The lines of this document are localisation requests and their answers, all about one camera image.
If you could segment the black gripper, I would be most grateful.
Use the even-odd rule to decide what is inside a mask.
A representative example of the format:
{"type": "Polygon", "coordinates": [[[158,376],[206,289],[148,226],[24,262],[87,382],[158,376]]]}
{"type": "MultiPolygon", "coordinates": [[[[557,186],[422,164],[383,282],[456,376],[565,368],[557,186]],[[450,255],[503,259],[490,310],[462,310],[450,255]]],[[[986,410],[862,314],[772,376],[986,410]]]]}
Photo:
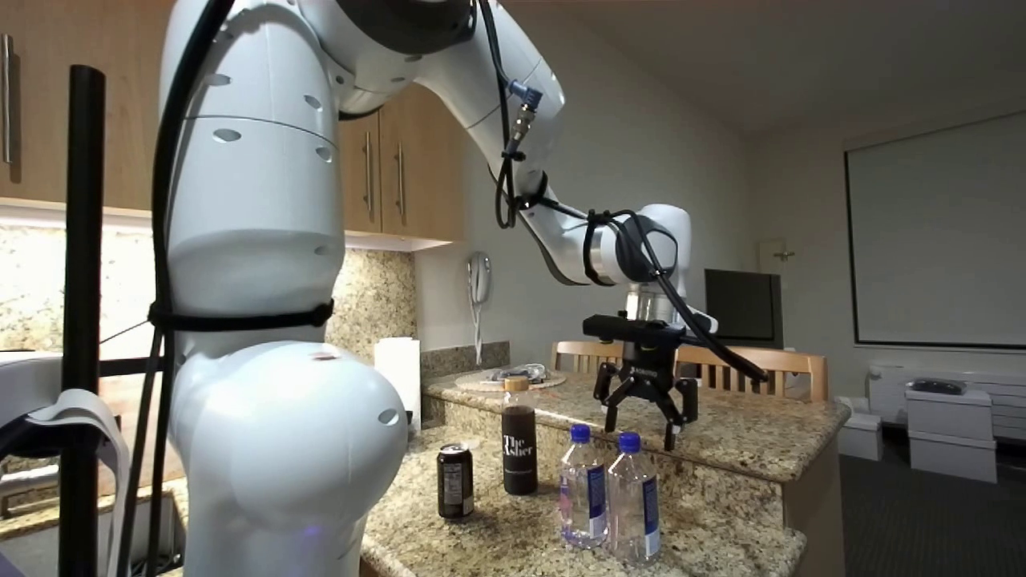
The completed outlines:
{"type": "Polygon", "coordinates": [[[632,366],[632,379],[619,382],[601,376],[592,386],[592,396],[604,407],[604,433],[619,426],[619,403],[626,396],[646,396],[667,415],[662,426],[662,451],[674,451],[682,423],[694,421],[694,382],[674,376],[674,356],[678,343],[632,343],[626,345],[626,361],[632,366]]]}

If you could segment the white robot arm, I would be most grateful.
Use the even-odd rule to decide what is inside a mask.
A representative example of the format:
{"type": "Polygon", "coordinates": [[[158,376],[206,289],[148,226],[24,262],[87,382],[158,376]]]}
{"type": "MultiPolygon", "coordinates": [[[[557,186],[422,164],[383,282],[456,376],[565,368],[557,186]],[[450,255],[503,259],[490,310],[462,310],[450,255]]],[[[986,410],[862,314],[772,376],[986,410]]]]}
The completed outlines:
{"type": "Polygon", "coordinates": [[[396,474],[394,386],[322,343],[344,269],[344,114],[402,85],[470,136],[506,216],[568,285],[629,285],[629,343],[708,343],[682,298],[676,205],[580,211],[546,173],[565,93],[500,0],[176,0],[151,183],[148,389],[189,482],[187,577],[356,577],[361,527],[396,474]]]}

